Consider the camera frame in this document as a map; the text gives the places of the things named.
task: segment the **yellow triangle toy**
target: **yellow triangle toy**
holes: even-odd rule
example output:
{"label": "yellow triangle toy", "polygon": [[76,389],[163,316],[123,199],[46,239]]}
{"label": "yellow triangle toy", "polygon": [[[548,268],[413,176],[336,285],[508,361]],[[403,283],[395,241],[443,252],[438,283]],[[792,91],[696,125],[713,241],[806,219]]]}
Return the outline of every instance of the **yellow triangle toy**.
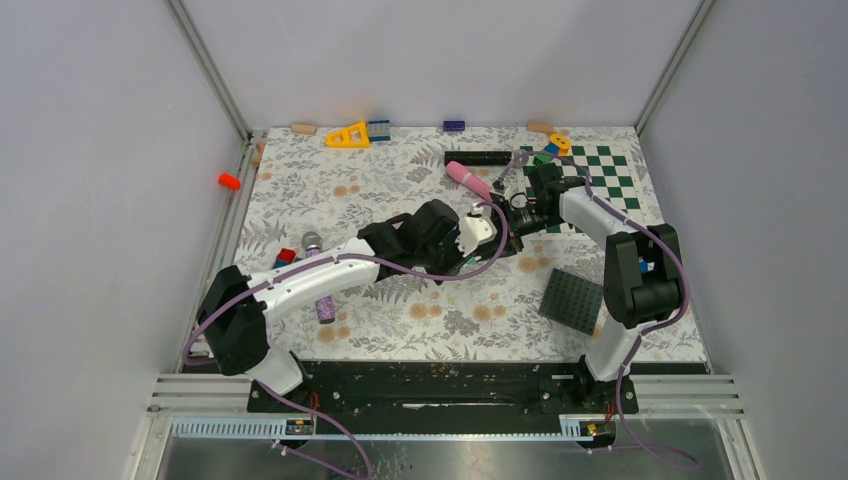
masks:
{"label": "yellow triangle toy", "polygon": [[327,135],[325,141],[330,148],[366,148],[371,145],[365,122],[333,132]]}

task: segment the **floral pattern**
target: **floral pattern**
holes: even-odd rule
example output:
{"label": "floral pattern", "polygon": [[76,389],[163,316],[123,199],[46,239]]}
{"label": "floral pattern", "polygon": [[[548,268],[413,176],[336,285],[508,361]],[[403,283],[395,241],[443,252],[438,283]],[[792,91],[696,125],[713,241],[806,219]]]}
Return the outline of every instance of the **floral pattern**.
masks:
{"label": "floral pattern", "polygon": [[[267,270],[281,248],[302,256],[304,232],[317,231],[325,246],[356,236],[371,222],[414,212],[440,199],[458,214],[476,195],[444,174],[445,150],[541,149],[546,138],[524,128],[392,128],[392,139],[367,149],[328,149],[328,129],[318,135],[270,130],[253,187],[235,261],[244,272]],[[661,218],[648,169],[630,127],[572,128],[569,138],[616,143],[630,153],[640,202],[649,223]],[[499,168],[472,169],[491,182]],[[509,184],[520,188],[515,169]],[[302,359],[574,361],[590,337],[536,312],[553,268],[601,282],[603,252],[582,234],[534,236],[519,255],[488,272],[441,286],[398,276],[335,294],[337,320],[318,324],[314,306],[269,325],[270,338]],[[595,335],[608,312],[599,315]],[[690,311],[677,325],[648,336],[638,361],[703,361],[706,354]]]}

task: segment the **chessboard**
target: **chessboard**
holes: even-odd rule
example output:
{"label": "chessboard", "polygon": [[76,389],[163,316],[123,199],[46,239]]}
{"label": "chessboard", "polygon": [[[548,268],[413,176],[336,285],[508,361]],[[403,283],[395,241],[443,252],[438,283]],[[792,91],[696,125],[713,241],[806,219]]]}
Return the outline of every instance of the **chessboard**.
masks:
{"label": "chessboard", "polygon": [[[622,210],[633,220],[644,223],[644,215],[638,195],[640,191],[639,177],[632,170],[633,161],[625,146],[613,143],[577,144],[571,146],[571,150],[565,158],[581,167],[588,168],[589,175],[592,177],[592,186],[598,195],[607,199],[614,207]],[[533,189],[530,187],[528,177],[536,168],[534,165],[530,165],[532,161],[531,158],[528,165],[525,165],[523,169],[524,192],[527,194],[528,200],[536,198]],[[560,167],[563,177],[585,176],[583,172],[570,165],[563,166],[557,159],[551,161]],[[548,227],[545,233],[580,234],[581,232],[563,223],[562,225]]]}

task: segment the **white wall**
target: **white wall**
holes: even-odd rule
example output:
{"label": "white wall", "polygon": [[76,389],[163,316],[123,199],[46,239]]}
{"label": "white wall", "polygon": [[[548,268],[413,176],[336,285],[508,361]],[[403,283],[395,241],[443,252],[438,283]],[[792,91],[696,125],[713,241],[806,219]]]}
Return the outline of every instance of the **white wall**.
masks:
{"label": "white wall", "polygon": [[0,64],[0,478],[118,478],[238,140],[161,1],[2,2]]}
{"label": "white wall", "polygon": [[632,125],[698,0],[187,0],[253,128]]}
{"label": "white wall", "polygon": [[844,478],[848,3],[725,0],[643,136],[770,479]]}

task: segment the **wooden block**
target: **wooden block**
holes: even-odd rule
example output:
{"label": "wooden block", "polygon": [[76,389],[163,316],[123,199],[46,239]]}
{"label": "wooden block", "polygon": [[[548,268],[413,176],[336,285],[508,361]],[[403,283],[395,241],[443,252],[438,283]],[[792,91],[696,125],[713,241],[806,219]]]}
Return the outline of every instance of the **wooden block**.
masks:
{"label": "wooden block", "polygon": [[539,122],[527,122],[527,131],[544,133],[545,135],[553,135],[556,133],[556,129],[554,129],[553,125],[548,125],[547,123]]}
{"label": "wooden block", "polygon": [[315,135],[315,132],[317,131],[318,127],[314,125],[306,125],[303,123],[292,124],[292,133],[299,133],[301,135]]}
{"label": "wooden block", "polygon": [[262,155],[265,154],[265,142],[256,142],[256,156],[253,157],[253,160],[250,163],[253,164],[254,167],[259,168],[259,164],[262,163]]}

